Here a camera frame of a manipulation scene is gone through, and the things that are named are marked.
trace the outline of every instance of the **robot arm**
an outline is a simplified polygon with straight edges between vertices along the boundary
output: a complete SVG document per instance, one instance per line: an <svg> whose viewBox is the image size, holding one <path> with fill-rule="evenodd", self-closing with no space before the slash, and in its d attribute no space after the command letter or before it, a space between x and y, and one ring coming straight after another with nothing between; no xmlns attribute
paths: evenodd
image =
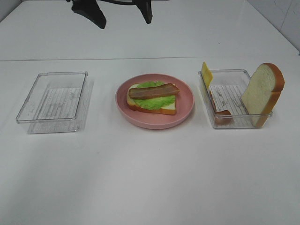
<svg viewBox="0 0 300 225"><path fill-rule="evenodd" d="M101 0L105 2L110 2L113 4L119 5L136 5L141 11L146 23L151 23L152 20L152 9L151 9L151 0L132 0L132 2L123 2L117 0ZM102 13L99 5L96 0L72 0L73 6L72 11L80 14L87 19L91 20L94 24L96 24L101 29L105 28L106 18Z"/></svg>

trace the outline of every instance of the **white wall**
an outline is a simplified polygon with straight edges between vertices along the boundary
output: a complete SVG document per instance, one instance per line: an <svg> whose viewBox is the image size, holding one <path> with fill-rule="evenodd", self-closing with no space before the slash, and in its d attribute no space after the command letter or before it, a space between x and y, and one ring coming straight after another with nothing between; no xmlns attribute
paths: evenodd
<svg viewBox="0 0 300 225"><path fill-rule="evenodd" d="M248 0L300 51L300 0Z"/></svg>
<svg viewBox="0 0 300 225"><path fill-rule="evenodd" d="M13 11L21 0L0 0L0 21Z"/></svg>

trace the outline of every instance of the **container rim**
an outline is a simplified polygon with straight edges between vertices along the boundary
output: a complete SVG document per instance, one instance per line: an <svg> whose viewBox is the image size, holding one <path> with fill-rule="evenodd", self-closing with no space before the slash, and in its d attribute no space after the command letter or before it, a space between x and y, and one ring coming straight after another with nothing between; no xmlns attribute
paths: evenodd
<svg viewBox="0 0 300 225"><path fill-rule="evenodd" d="M22 114L22 112L24 111L24 108L38 82L38 80L40 79L40 77L42 76L49 76L49 75L74 75L74 74L84 74L84 79L83 79L83 83L81 85L81 91L80 91L80 95L79 95L79 101L77 103L77 107L76 107L76 112L75 112L75 115L74 117L72 118L58 118L58 119L35 119L35 120L20 120L20 116ZM87 79L87 75L88 75L88 72L87 71L76 71L76 72L48 72L48 73L40 73L37 75L19 113L17 114L17 117L15 118L16 122L18 124L20 123L35 123L35 122L50 122L50 121L71 121L71 120L75 120L76 117L77 117L77 114L78 114L78 107L79 107L79 104L81 103L82 101L82 93L83 93L83 89L85 88L85 83L86 83L86 79Z"/></svg>

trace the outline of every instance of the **pink plate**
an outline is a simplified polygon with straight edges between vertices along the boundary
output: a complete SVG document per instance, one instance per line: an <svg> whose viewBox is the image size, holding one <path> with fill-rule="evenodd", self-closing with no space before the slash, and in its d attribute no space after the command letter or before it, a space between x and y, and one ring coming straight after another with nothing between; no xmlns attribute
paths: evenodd
<svg viewBox="0 0 300 225"><path fill-rule="evenodd" d="M134 83L143 83L146 81L173 83L180 89L180 92L176 96L177 112L175 115L139 112L128 108L126 95L129 87ZM183 81L173 76L144 74L127 80L118 88L116 92L116 103L122 115L132 124L147 129L166 129L180 124L189 116L194 107L195 98L192 90Z"/></svg>

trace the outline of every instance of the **bread crust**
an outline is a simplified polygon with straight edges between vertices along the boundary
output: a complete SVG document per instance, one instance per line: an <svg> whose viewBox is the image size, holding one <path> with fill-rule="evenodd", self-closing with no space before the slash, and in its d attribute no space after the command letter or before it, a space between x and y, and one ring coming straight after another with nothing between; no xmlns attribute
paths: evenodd
<svg viewBox="0 0 300 225"><path fill-rule="evenodd" d="M275 106L276 102L278 101L279 97L280 97L281 92L271 92L271 97L268 101L268 103L266 104L265 108L263 109L261 114L269 114L271 113L273 107ZM261 128L264 123L266 122L268 117L261 117L256 124L254 124L255 127L257 128Z"/></svg>
<svg viewBox="0 0 300 225"><path fill-rule="evenodd" d="M263 63L263 64L269 66L274 73L276 82L273 91L274 92L282 91L283 87L285 86L285 80L279 68L273 63Z"/></svg>
<svg viewBox="0 0 300 225"><path fill-rule="evenodd" d="M169 110L169 109L144 109L144 108L141 108L137 105L130 105L128 104L127 102L127 105L128 107L131 109L131 110L136 110L136 111L140 111L140 112L143 112L143 113L160 113L160 114L166 114L166 115L175 115L176 114L176 110Z"/></svg>

